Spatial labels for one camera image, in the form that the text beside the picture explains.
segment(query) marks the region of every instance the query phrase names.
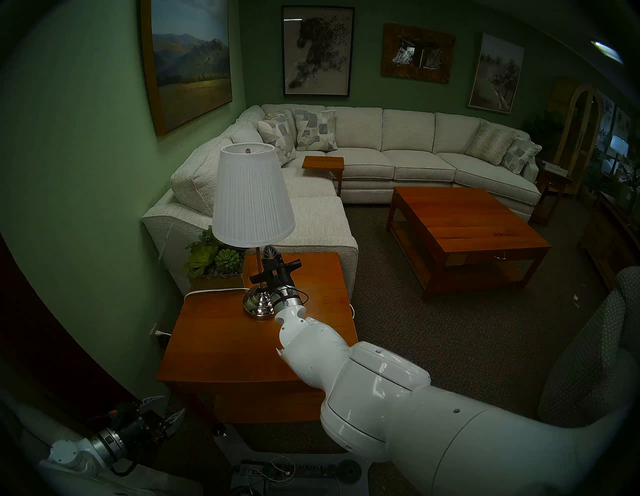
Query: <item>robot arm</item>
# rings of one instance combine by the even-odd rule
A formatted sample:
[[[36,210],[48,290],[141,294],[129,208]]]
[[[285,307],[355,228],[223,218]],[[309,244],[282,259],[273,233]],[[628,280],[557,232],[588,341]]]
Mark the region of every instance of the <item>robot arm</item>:
[[[291,271],[273,249],[264,271],[278,353],[326,393],[321,423],[340,446],[370,461],[393,461],[427,495],[547,495],[570,492],[608,446],[628,409],[579,429],[536,422],[431,386],[429,373],[367,342],[348,347],[311,317]]]

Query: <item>green wall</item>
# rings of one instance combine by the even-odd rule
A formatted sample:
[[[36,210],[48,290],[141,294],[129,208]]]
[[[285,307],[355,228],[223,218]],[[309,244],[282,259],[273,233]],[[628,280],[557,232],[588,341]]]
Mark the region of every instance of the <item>green wall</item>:
[[[2,236],[60,323],[137,396],[166,391],[148,334],[155,322],[170,331],[182,300],[140,218],[191,151],[245,108],[237,0],[229,3],[234,101],[163,138],[135,0],[61,3],[0,69]]]
[[[284,97],[282,95],[282,36],[280,5],[339,4],[356,9],[351,96],[348,98]],[[383,27],[397,22],[456,36],[456,51],[448,84],[380,75]],[[248,106],[285,101],[325,105],[376,106],[472,115],[519,127],[540,112],[557,77],[593,83],[628,113],[632,106],[606,78],[565,46],[496,10],[467,0],[242,0],[240,32],[243,46],[244,90]],[[482,33],[525,48],[522,76],[510,115],[467,107]]]

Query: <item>sectional sofa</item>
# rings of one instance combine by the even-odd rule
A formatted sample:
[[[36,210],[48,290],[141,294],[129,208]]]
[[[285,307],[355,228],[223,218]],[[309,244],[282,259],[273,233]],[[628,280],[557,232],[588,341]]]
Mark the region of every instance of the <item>sectional sofa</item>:
[[[465,155],[480,119],[441,113],[381,108],[265,104],[245,110],[220,136],[198,147],[171,177],[171,188],[143,216],[159,259],[180,290],[188,290],[181,270],[187,241],[211,224],[220,148],[232,143],[262,142],[256,130],[266,113],[289,107],[335,111],[337,150],[344,157],[342,195],[327,173],[302,169],[307,155],[297,152],[282,173],[291,198],[296,228],[277,244],[283,253],[337,252],[349,297],[353,291],[358,245],[342,204],[387,204],[395,186],[485,188],[513,212],[529,220],[540,192],[534,185],[538,168],[532,159],[522,175]],[[529,139],[513,129],[518,137]]]

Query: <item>ceiling light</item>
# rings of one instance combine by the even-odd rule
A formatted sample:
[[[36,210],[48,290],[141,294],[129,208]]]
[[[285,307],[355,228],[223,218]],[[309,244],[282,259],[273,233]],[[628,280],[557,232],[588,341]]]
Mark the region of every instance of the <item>ceiling light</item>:
[[[596,41],[592,41],[591,43],[593,43],[595,45],[595,47],[600,50],[602,53],[604,53],[607,57],[612,58],[613,60],[615,60],[616,62],[620,62],[621,64],[624,64],[624,62],[622,62],[622,59],[620,58],[620,55],[618,55],[618,52],[616,52],[613,48],[608,47],[600,42],[596,42]]]

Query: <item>painting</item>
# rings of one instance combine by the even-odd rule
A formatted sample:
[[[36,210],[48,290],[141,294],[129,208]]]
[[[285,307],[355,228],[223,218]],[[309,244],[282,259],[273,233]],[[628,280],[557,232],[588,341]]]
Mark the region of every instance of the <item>painting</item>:
[[[227,0],[142,0],[141,35],[158,136],[232,101]]]
[[[600,119],[600,130],[596,139],[596,147],[605,151],[611,142],[611,125],[613,124],[613,111],[616,104],[601,91],[598,91],[602,101],[602,118]]]
[[[388,22],[383,35],[381,73],[448,83],[455,48],[454,35]]]
[[[483,33],[469,106],[511,113],[523,58],[523,47]]]
[[[349,96],[352,7],[282,6],[285,95]]]

